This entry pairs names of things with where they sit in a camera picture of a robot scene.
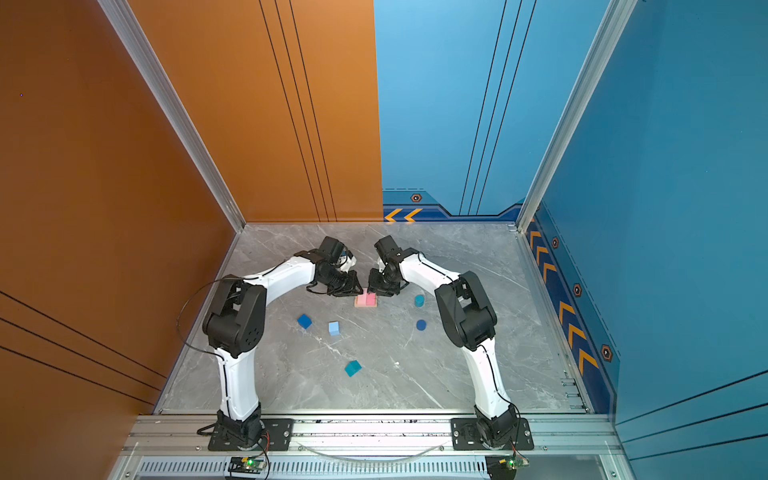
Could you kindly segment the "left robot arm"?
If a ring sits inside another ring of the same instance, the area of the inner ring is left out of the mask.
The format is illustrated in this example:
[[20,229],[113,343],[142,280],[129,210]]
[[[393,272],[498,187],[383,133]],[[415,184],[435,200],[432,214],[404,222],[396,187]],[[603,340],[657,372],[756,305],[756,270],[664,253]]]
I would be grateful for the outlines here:
[[319,247],[300,251],[263,272],[219,280],[203,322],[217,359],[222,393],[211,450],[263,446],[267,430],[255,383],[255,349],[265,332],[269,303],[296,288],[311,290],[318,284],[326,287],[328,296],[357,296],[363,289],[355,264],[344,243],[325,237]]

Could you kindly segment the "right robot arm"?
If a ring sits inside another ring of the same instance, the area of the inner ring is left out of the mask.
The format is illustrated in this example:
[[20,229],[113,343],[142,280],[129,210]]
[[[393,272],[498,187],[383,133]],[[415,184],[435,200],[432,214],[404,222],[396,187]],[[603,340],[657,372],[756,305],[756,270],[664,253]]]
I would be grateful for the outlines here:
[[401,248],[390,236],[374,247],[378,266],[370,271],[368,290],[391,297],[415,284],[434,296],[443,330],[467,363],[481,441],[492,449],[514,445],[522,418],[500,375],[495,349],[498,318],[479,277],[443,268],[416,249]]

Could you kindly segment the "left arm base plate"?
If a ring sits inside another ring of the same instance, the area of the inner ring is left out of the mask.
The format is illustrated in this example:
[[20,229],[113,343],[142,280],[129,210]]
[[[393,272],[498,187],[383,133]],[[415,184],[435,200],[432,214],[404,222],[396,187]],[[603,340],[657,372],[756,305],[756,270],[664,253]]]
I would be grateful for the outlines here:
[[285,452],[290,446],[293,427],[294,420],[290,418],[267,418],[235,423],[229,420],[217,421],[210,436],[208,450]]

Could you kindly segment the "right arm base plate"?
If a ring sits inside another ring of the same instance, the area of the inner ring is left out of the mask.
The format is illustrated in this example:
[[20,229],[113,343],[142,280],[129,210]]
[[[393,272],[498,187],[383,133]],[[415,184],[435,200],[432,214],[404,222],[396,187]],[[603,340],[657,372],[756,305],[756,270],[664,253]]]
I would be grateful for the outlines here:
[[529,423],[513,418],[501,426],[484,424],[477,418],[452,418],[451,440],[454,450],[532,451],[535,448]]

